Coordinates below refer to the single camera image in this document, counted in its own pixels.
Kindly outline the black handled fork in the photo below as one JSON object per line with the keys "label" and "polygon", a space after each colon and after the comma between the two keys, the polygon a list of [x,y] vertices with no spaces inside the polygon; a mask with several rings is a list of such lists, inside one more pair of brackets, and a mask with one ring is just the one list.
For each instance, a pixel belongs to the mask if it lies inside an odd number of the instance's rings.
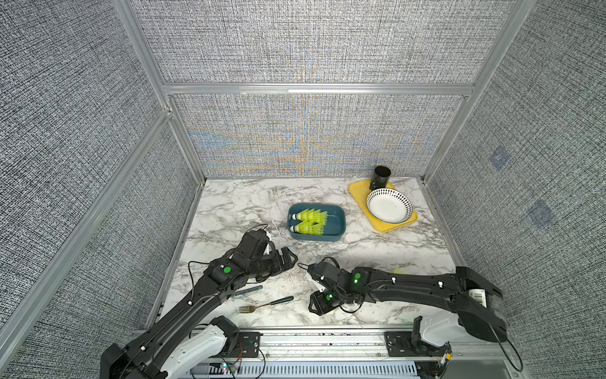
{"label": "black handled fork", "polygon": [[294,297],[293,297],[293,295],[291,295],[291,296],[287,296],[287,297],[284,297],[284,298],[279,298],[277,300],[273,300],[273,301],[271,301],[269,303],[265,303],[265,304],[262,304],[262,305],[257,305],[257,306],[254,306],[254,305],[240,306],[238,308],[238,313],[239,314],[252,314],[256,310],[258,310],[260,308],[264,308],[266,306],[276,306],[276,305],[279,305],[279,304],[289,303],[289,302],[291,302],[293,300],[294,300]]}

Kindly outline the black cup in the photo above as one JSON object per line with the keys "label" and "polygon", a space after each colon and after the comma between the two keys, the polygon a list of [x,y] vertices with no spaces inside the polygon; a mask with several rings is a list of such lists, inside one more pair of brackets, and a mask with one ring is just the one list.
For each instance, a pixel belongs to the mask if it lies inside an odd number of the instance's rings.
{"label": "black cup", "polygon": [[385,166],[374,168],[372,178],[370,179],[369,189],[371,191],[386,188],[391,177],[391,170]]}

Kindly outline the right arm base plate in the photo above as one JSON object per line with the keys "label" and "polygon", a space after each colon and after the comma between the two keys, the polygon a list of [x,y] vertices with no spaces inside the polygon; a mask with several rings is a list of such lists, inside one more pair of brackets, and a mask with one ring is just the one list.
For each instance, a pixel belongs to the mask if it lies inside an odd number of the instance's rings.
{"label": "right arm base plate", "polygon": [[443,357],[451,354],[448,344],[441,347],[424,342],[420,335],[407,331],[386,332],[384,334],[388,356],[391,358],[403,357]]}

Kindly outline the yellow tray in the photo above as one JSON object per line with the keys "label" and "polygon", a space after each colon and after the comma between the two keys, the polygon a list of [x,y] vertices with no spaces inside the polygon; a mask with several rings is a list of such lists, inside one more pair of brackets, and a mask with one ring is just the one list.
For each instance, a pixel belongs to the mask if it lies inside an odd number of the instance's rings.
{"label": "yellow tray", "polygon": [[371,190],[367,179],[351,183],[348,190],[377,232],[390,232],[418,221],[410,200],[391,183],[386,188]]}

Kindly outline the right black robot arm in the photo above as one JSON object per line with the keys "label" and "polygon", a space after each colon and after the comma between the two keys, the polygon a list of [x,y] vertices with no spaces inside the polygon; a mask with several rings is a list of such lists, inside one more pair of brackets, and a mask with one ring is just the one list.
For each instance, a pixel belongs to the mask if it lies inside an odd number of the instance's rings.
{"label": "right black robot arm", "polygon": [[308,265],[306,272],[324,288],[310,296],[309,311],[314,314],[364,303],[421,304],[456,314],[459,325],[477,339],[508,341],[502,291],[471,268],[458,266],[454,273],[419,276],[369,267],[347,271],[324,261]]}

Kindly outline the teal pen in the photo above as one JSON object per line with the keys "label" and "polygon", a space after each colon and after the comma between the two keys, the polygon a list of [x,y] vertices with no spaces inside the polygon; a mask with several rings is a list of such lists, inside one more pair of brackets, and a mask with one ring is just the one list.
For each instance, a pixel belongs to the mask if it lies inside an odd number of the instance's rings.
{"label": "teal pen", "polygon": [[250,287],[250,288],[246,288],[246,289],[240,290],[238,292],[235,292],[233,294],[233,297],[239,297],[239,296],[248,295],[248,294],[253,293],[253,292],[258,292],[262,288],[263,288],[262,285],[257,285],[257,286],[253,286],[253,287]]}

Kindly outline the aluminium front rail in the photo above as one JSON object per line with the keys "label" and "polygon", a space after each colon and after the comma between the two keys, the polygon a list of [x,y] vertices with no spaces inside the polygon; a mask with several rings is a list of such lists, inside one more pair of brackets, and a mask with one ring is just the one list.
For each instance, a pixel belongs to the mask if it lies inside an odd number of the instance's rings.
{"label": "aluminium front rail", "polygon": [[[410,328],[261,328],[243,329],[239,332],[261,333],[259,356],[268,361],[437,361],[441,357],[391,358],[385,345],[386,332],[407,331],[419,334],[420,338],[436,347],[448,344],[454,359],[471,360],[511,360],[520,362],[520,356],[508,343],[487,342],[470,336],[458,322],[423,320]],[[205,355],[197,355],[196,360],[209,359],[212,353],[219,354],[227,337],[210,325],[194,329],[193,333],[179,344],[170,356],[182,362],[186,355],[195,350],[203,350]]]}

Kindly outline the yellow shuttlecock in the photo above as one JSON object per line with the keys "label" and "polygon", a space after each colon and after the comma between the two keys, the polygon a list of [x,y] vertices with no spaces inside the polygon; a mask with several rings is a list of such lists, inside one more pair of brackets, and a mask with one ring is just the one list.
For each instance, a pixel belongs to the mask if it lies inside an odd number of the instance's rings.
{"label": "yellow shuttlecock", "polygon": [[314,221],[301,221],[290,227],[290,231],[300,235],[324,235],[325,225]]}
{"label": "yellow shuttlecock", "polygon": [[326,224],[328,222],[328,212],[320,209],[305,209],[299,213],[294,213],[291,218],[299,221],[314,221],[316,223]]}

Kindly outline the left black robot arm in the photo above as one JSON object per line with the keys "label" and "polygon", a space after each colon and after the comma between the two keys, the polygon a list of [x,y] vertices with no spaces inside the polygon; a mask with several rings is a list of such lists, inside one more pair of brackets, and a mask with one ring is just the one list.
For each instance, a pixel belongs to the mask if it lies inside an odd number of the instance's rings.
{"label": "left black robot arm", "polygon": [[193,289],[148,331],[125,347],[112,344],[100,360],[101,378],[168,378],[166,364],[184,339],[208,315],[244,287],[293,268],[298,256],[289,248],[268,254],[230,251],[211,261]]}

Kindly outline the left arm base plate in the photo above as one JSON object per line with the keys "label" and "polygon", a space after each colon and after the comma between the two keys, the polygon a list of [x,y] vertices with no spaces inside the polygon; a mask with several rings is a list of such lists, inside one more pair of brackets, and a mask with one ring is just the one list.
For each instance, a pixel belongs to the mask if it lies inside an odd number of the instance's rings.
{"label": "left arm base plate", "polygon": [[240,332],[237,337],[229,337],[215,358],[257,358],[261,336],[262,334],[257,332]]}

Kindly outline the white patterned bowl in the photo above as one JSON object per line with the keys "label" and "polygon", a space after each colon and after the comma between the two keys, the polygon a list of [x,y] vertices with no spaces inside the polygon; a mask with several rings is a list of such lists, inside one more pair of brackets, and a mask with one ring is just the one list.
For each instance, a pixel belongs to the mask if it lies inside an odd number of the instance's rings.
{"label": "white patterned bowl", "polygon": [[410,200],[395,189],[376,189],[366,198],[370,213],[388,224],[401,224],[408,221],[413,213]]}

